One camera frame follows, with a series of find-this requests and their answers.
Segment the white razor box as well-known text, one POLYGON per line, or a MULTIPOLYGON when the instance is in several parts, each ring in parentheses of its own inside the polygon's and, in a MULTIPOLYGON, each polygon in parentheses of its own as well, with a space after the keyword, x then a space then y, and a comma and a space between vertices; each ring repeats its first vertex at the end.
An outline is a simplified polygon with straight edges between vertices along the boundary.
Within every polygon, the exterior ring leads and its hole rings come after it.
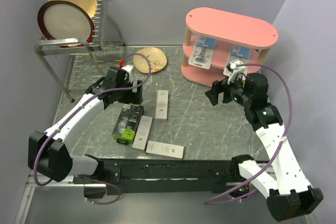
POLYGON ((180 145, 148 141, 145 152, 147 154, 183 159, 184 147, 180 145))
POLYGON ((169 101, 169 91, 158 90, 156 100, 156 110, 155 110, 156 120, 164 120, 164 121, 167 120, 168 101, 169 101))

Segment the black green razor box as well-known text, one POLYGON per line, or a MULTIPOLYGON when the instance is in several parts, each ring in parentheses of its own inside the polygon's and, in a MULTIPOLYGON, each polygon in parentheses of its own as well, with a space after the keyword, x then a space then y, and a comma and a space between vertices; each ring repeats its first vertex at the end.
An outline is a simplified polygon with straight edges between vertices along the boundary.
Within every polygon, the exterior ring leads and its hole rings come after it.
POLYGON ((138 104, 124 104, 112 131, 117 143, 132 144, 137 132, 144 107, 138 104))

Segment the blue razor blister pack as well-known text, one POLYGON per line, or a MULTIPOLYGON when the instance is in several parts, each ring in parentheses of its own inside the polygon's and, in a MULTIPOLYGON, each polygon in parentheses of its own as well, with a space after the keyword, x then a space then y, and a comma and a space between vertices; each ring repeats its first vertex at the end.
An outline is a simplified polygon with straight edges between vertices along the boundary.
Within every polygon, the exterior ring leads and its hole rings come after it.
POLYGON ((229 49, 223 74, 227 77, 230 77, 232 75, 232 72, 230 72, 227 69, 226 67, 227 65, 229 65, 230 63, 235 63, 236 61, 241 61, 242 63, 249 63, 249 59, 250 59, 249 48, 238 45, 232 45, 229 49))
POLYGON ((195 67, 209 69, 215 52, 216 40, 205 36, 198 36, 188 63, 195 67))

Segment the white razor box slanted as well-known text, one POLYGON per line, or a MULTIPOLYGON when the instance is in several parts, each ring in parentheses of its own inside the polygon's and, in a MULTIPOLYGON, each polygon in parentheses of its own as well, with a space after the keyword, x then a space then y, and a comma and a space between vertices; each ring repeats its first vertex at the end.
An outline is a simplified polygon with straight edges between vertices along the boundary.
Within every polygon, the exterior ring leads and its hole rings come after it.
POLYGON ((134 141, 132 144, 133 148, 137 150, 145 151, 145 148, 146 148, 146 145, 149 139, 152 121, 153 121, 153 118, 150 116, 145 116, 145 115, 141 116, 139 126, 136 131, 134 141))

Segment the pink three-tier shelf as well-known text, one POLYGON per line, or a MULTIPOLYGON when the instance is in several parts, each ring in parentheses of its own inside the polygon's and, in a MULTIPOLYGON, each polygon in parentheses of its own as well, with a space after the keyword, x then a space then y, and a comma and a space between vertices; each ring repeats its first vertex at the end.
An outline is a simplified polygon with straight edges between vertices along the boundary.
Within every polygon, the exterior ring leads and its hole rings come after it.
POLYGON ((265 20, 209 7, 189 11, 185 23, 182 75, 190 82, 209 87, 213 81, 225 78, 223 72, 232 46, 249 48, 250 62, 263 63, 268 51, 278 40, 276 28, 265 20), (199 37, 213 38, 216 42, 209 69, 190 63, 199 37))

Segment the white razor box bottom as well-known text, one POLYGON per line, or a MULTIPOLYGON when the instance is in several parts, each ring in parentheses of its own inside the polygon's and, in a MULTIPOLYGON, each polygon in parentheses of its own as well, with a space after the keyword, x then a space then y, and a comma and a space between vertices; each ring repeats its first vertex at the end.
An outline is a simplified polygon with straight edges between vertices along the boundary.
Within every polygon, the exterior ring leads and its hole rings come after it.
POLYGON ((180 145, 148 141, 145 152, 147 154, 183 159, 184 147, 180 145))

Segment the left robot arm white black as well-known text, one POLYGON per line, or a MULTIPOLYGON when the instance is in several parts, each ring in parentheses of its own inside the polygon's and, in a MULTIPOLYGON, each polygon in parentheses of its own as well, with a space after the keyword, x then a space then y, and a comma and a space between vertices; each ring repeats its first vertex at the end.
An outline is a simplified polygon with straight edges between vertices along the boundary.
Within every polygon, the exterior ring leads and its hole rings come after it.
POLYGON ((56 124, 43 132, 34 131, 28 140, 28 167, 37 175, 60 182, 70 175, 85 175, 91 182, 105 178, 104 162, 92 155, 74 156, 69 153, 73 141, 91 121, 115 102, 140 104, 141 80, 133 77, 133 66, 110 67, 107 75, 85 91, 79 102, 56 124))

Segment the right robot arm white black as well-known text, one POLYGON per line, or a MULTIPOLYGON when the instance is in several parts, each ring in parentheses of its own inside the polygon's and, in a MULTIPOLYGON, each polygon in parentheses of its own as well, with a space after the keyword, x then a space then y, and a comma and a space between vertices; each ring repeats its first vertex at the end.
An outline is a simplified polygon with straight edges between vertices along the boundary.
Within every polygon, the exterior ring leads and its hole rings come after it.
POLYGON ((260 167, 250 155, 232 158, 230 175, 241 184, 229 189, 233 193, 252 184, 266 199, 269 213, 276 221, 311 214, 323 200, 319 188, 313 188, 304 175, 286 136, 286 128, 278 109, 268 101, 268 81, 263 74, 248 74, 245 80, 214 81, 206 91, 212 105, 241 105, 247 121, 262 142, 269 162, 260 167))

